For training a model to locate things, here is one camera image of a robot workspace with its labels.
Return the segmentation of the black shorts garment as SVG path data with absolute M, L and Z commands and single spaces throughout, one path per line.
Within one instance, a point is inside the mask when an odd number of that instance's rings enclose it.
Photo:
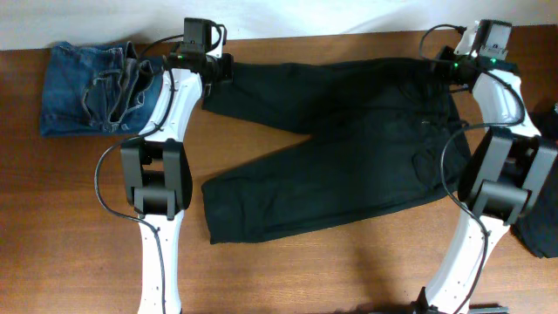
M 238 63 L 202 106 L 306 136 L 202 185 L 214 244 L 266 242 L 436 201 L 471 156 L 448 86 L 413 58 Z

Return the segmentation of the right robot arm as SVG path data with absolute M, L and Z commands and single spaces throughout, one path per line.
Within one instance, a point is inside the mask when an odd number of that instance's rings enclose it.
M 481 19 L 459 26 L 456 48 L 431 59 L 432 71 L 463 85 L 479 105 L 485 135 L 448 196 L 459 221 L 446 256 L 432 280 L 411 303 L 411 313 L 471 313 L 471 296 L 494 247 L 515 223 L 529 215 L 557 160 L 557 146 L 545 140 L 529 118 L 516 65 L 508 63 L 513 26 Z

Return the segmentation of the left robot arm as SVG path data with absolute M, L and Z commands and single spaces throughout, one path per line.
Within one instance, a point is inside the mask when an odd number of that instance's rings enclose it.
M 152 114 L 120 156 L 128 202 L 136 213 L 142 243 L 139 312 L 179 313 L 180 225 L 193 183 L 183 141 L 196 103 L 213 83 L 232 78 L 232 58 L 223 53 L 224 25 L 187 17 L 176 51 L 164 61 L 162 86 Z

